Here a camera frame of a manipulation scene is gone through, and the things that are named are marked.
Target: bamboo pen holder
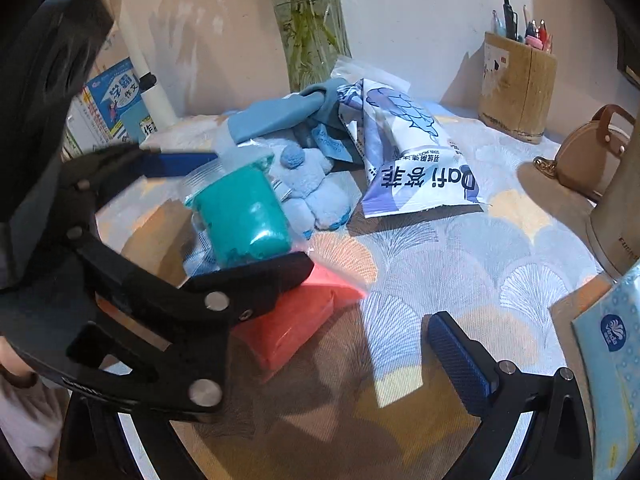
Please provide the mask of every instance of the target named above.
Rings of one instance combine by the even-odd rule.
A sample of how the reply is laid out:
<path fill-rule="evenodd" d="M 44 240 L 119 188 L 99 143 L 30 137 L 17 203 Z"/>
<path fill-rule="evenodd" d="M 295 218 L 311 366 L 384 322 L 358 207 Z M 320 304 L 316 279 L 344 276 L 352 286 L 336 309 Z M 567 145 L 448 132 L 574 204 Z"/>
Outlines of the bamboo pen holder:
<path fill-rule="evenodd" d="M 555 56 L 487 32 L 480 120 L 511 137 L 538 144 L 545 131 L 557 68 Z"/>

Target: vinda logo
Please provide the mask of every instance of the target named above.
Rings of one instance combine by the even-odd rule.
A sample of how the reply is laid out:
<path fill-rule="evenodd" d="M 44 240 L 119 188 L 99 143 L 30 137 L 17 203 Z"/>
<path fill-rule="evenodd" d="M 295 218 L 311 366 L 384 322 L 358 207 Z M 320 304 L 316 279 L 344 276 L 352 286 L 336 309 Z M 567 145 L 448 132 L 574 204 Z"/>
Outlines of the vinda logo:
<path fill-rule="evenodd" d="M 610 352 L 617 352 L 625 345 L 626 329 L 620 316 L 607 314 L 600 322 L 600 330 Z"/>

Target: pink eraser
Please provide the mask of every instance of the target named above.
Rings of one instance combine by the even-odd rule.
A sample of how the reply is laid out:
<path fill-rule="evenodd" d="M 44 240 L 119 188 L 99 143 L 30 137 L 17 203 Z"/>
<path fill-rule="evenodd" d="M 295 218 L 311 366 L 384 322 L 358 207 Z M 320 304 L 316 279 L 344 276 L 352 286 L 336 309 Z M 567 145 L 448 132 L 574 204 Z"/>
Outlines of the pink eraser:
<path fill-rule="evenodd" d="M 536 48 L 538 50 L 542 50 L 542 41 L 540 41 L 538 38 L 535 38 L 533 36 L 527 36 L 524 39 L 524 42 L 526 44 L 528 44 L 529 46 L 532 46 L 533 48 Z"/>

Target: plush toy foot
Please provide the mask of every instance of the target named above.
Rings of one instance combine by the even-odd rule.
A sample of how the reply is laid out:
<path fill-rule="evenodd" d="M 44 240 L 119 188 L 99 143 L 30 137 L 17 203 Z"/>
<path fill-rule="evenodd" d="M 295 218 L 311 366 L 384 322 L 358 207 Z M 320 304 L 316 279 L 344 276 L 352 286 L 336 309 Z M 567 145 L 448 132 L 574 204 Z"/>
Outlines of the plush toy foot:
<path fill-rule="evenodd" d="M 331 180 L 324 180 L 306 197 L 306 204 L 316 217 L 316 227 L 322 231 L 335 231 L 351 216 L 349 197 Z"/>
<path fill-rule="evenodd" d="M 289 198 L 282 203 L 282 210 L 293 231 L 309 240 L 314 233 L 316 217 L 305 201 L 301 198 Z"/>

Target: beige cylindrical bottle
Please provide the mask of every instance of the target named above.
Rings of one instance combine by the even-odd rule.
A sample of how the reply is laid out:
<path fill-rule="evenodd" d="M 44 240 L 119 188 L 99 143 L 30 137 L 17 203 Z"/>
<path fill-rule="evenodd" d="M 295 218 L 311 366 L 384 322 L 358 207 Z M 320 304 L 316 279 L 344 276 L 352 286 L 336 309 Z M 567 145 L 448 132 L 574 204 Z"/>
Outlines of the beige cylindrical bottle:
<path fill-rule="evenodd" d="M 618 171 L 587 220 L 587 236 L 600 264 L 614 279 L 640 256 L 640 121 Z"/>

